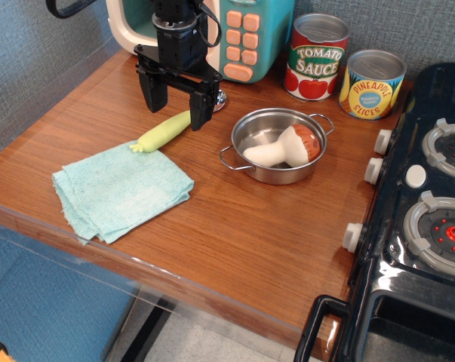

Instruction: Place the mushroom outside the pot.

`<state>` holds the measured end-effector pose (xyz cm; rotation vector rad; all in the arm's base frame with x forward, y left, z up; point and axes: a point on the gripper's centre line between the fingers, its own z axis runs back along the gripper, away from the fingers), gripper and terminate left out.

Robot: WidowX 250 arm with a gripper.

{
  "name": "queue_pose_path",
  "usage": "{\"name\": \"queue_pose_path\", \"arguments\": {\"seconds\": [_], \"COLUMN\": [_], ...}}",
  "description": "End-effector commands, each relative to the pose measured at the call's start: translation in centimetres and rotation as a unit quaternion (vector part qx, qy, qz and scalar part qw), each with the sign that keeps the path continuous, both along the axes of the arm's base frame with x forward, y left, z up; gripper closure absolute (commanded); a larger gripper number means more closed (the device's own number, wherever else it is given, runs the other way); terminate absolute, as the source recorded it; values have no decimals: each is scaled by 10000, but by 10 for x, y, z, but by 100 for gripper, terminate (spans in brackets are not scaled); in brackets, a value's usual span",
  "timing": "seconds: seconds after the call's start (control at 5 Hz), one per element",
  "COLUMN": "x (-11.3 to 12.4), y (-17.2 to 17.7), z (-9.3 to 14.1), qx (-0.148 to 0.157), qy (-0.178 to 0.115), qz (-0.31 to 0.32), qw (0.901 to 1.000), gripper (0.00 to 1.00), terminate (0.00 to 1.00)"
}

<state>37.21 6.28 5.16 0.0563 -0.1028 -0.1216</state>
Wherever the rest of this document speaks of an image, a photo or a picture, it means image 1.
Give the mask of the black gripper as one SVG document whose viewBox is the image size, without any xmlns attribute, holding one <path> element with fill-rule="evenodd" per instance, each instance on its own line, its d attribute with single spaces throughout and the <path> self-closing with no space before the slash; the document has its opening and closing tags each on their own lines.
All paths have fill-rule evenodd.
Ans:
<svg viewBox="0 0 455 362">
<path fill-rule="evenodd" d="M 168 87 L 191 94 L 191 128 L 200 130 L 211 120 L 222 76 L 206 60 L 208 19 L 187 17 L 178 22 L 153 17 L 158 44 L 138 44 L 137 73 L 147 108 L 156 113 L 168 104 Z"/>
</svg>

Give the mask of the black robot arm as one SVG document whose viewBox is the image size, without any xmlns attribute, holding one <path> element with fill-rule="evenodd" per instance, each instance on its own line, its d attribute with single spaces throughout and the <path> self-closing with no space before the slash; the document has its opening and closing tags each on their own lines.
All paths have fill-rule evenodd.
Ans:
<svg viewBox="0 0 455 362">
<path fill-rule="evenodd" d="M 211 120 L 222 75 L 207 61 L 210 48 L 222 37 L 220 22 L 203 1 L 155 1 L 152 23 L 157 46 L 138 44 L 137 74 L 148 109 L 168 104 L 168 88 L 190 95 L 191 128 Z"/>
</svg>

